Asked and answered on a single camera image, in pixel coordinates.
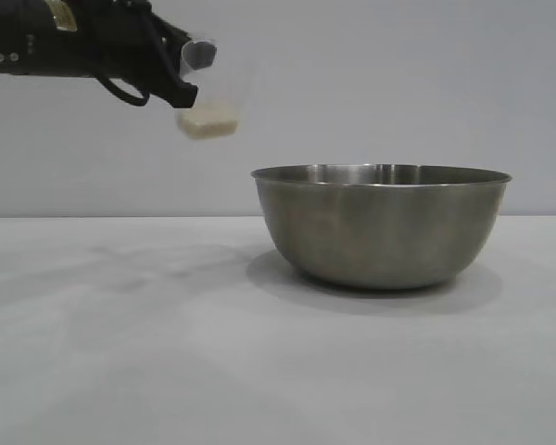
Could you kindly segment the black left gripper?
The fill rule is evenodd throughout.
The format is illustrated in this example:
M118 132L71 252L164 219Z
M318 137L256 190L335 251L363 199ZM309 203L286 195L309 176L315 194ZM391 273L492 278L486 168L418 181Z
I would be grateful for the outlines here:
M103 57L96 79L135 107L154 95L172 108L191 108L198 88L181 78L182 50L187 45L190 70L207 69L216 57L213 41L192 41L148 1L106 1L96 16L96 37Z

